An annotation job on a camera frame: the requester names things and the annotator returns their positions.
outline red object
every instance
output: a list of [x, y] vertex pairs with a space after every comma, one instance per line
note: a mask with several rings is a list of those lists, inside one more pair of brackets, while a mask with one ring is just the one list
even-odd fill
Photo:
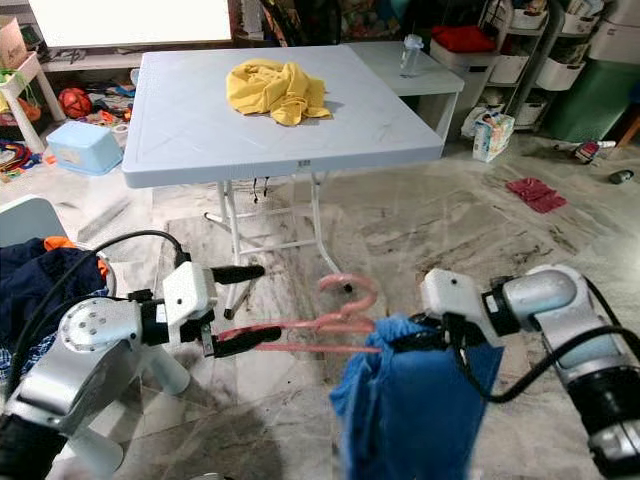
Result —
[[450, 52], [493, 52], [496, 49], [495, 42], [475, 25], [465, 27], [436, 26], [431, 30], [431, 38]]
[[58, 95], [58, 101], [68, 117], [86, 117], [91, 113], [91, 100], [85, 91], [79, 88], [65, 88]]
[[523, 178], [507, 183], [507, 188], [538, 213], [548, 213], [567, 204], [567, 199], [558, 195], [537, 178]]

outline water bottle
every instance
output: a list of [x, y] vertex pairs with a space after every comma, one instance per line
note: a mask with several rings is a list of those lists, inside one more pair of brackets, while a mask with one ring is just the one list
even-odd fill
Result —
[[414, 77], [416, 75], [416, 64], [418, 63], [418, 55], [424, 47], [422, 37], [410, 33], [404, 39], [404, 50], [402, 52], [402, 61], [400, 62], [400, 76]]

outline dark blue clothing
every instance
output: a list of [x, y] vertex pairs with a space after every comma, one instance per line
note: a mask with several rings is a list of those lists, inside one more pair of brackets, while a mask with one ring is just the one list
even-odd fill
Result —
[[[47, 252], [44, 241], [39, 238], [0, 248], [0, 347], [13, 352], [22, 327], [40, 301], [85, 253], [76, 248]], [[104, 286], [97, 259], [88, 259], [55, 293], [43, 314], [71, 298], [88, 295]], [[56, 331], [63, 313], [45, 326], [36, 343]]]
[[[466, 478], [485, 402], [458, 371], [451, 349], [395, 353], [389, 342], [429, 328], [403, 315], [376, 322], [366, 344], [381, 353], [354, 355], [330, 398], [342, 420], [349, 480]], [[467, 352], [486, 389], [502, 349]]]

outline folding table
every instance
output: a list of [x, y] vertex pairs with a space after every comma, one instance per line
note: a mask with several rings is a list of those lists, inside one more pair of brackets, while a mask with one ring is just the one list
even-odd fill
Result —
[[[226, 100], [225, 79], [252, 58], [297, 62], [322, 78], [333, 118], [285, 127], [268, 115], [236, 112]], [[442, 138], [348, 46], [155, 52], [142, 58], [122, 169], [134, 188], [217, 182], [220, 221], [230, 226], [236, 264], [247, 254], [315, 244], [339, 272], [322, 239], [319, 199], [326, 173], [319, 174], [433, 160], [442, 147]], [[311, 177], [315, 237], [242, 249], [238, 218], [255, 214], [237, 213], [233, 180], [295, 173]], [[227, 318], [236, 293], [232, 286]]]

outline orange cloth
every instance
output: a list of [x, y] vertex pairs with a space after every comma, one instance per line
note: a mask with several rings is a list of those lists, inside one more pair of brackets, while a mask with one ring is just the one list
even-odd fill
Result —
[[[76, 244], [69, 240], [67, 237], [47, 237], [44, 239], [44, 249], [49, 252], [56, 248], [78, 248]], [[102, 275], [103, 280], [107, 279], [109, 273], [109, 267], [101, 258], [98, 258], [98, 270]]]

